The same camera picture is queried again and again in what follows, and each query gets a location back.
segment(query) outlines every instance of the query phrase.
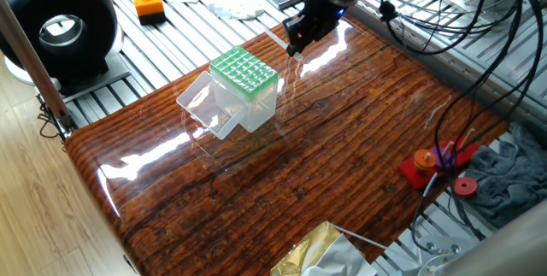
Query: transparent plastic container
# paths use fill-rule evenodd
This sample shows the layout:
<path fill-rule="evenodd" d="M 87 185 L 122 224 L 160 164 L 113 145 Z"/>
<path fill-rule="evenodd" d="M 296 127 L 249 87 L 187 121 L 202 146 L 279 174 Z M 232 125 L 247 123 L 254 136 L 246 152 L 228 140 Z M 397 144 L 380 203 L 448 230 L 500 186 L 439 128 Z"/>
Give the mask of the transparent plastic container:
<path fill-rule="evenodd" d="M 224 139 L 239 123 L 249 132 L 275 115 L 278 74 L 237 46 L 213 60 L 177 98 L 216 137 Z"/>

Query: black device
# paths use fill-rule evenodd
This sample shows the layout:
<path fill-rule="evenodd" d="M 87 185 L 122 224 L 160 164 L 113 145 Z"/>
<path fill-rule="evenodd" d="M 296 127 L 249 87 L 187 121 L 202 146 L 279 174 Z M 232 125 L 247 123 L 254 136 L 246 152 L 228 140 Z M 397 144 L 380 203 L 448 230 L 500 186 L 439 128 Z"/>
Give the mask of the black device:
<path fill-rule="evenodd" d="M 109 69 L 104 57 L 115 40 L 117 19 L 110 0 L 6 0 L 50 77 L 62 86 L 85 83 Z M 44 23 L 65 15 L 74 25 L 61 35 Z M 0 50 L 22 64 L 0 34 Z"/>
<path fill-rule="evenodd" d="M 293 56 L 312 41 L 319 41 L 338 25 L 344 15 L 345 6 L 329 0 L 304 0 L 304 8 L 297 16 L 283 21 L 289 40 L 287 53 Z"/>

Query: purple component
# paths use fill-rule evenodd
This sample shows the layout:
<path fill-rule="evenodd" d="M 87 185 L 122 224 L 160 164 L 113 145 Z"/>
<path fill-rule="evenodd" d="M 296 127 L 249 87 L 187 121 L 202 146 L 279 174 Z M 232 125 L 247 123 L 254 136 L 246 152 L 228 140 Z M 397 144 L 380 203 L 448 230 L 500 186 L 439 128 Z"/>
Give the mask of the purple component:
<path fill-rule="evenodd" d="M 441 149 L 441 154 L 443 154 L 444 147 L 440 147 L 440 149 Z M 437 149 L 435 149 L 435 148 L 431 149 L 431 153 L 433 153 L 435 155 L 435 157 L 437 157 L 437 167 L 440 168 L 441 167 L 441 155 L 437 154 Z M 448 161 L 451 157 L 452 157 L 452 152 L 449 151 L 446 154 L 446 156 L 444 156 L 444 161 Z M 452 165 L 456 165 L 456 159 L 452 160 Z"/>

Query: glossy wooden tabletop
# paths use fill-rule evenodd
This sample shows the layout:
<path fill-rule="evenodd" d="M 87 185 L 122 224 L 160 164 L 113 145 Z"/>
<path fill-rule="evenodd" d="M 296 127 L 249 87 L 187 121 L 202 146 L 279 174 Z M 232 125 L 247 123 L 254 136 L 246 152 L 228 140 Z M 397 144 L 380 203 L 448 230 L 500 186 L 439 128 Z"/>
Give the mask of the glossy wooden tabletop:
<path fill-rule="evenodd" d="M 276 115 L 254 133 L 237 126 L 219 140 L 175 102 L 203 66 L 67 141 L 142 274 L 268 275 L 322 221 L 383 244 L 411 221 L 420 194 L 397 166 L 432 146 L 426 120 L 458 92 L 353 21 L 310 45 L 302 63 L 266 34 L 244 47 L 279 72 Z M 454 107 L 441 138 L 469 107 Z M 369 261 L 381 253 L 351 241 Z"/>

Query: wood grain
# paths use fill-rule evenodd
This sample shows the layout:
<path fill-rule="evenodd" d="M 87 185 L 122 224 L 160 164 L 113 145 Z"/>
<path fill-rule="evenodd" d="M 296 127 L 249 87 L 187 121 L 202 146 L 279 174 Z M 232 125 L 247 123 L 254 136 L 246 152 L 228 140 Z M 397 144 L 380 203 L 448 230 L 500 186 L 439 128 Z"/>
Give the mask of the wood grain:
<path fill-rule="evenodd" d="M 44 276 L 92 276 L 79 248 L 42 270 Z"/>
<path fill-rule="evenodd" d="M 8 70 L 5 69 L 4 56 L 0 54 L 0 87 L 6 98 L 8 98 L 11 107 L 17 106 L 28 100 L 34 99 L 34 88 L 31 85 L 25 85 L 15 79 Z"/>
<path fill-rule="evenodd" d="M 0 81 L 6 84 L 9 76 L 0 64 Z M 9 82 L 11 94 L 29 88 L 32 91 L 29 85 Z M 38 101 L 31 95 L 14 104 L 9 103 L 0 85 L 0 275 L 43 276 L 43 270 L 65 273 L 73 250 L 78 246 L 87 250 L 88 243 L 103 245 L 104 254 L 84 255 L 88 272 L 98 271 L 93 276 L 108 275 L 102 273 L 104 270 L 129 268 L 123 261 L 122 248 L 62 151 L 61 140 L 38 135 L 43 125 L 36 119 Z M 48 126 L 44 133 L 55 131 Z M 71 276 L 79 275 L 70 271 Z"/>
<path fill-rule="evenodd" d="M 137 276 L 123 261 L 125 253 L 106 226 L 79 248 L 93 276 Z"/>
<path fill-rule="evenodd" d="M 144 275 L 266 275 L 324 220 L 390 244 L 412 218 L 420 194 L 397 166 L 432 145 L 426 119 L 457 92 L 354 21 L 301 64 L 267 35 L 244 47 L 282 79 L 276 115 L 255 132 L 238 126 L 219 140 L 175 102 L 203 66 L 67 141 Z M 463 126 L 469 105 L 454 107 L 441 138 Z M 380 254 L 351 241 L 370 261 Z"/>

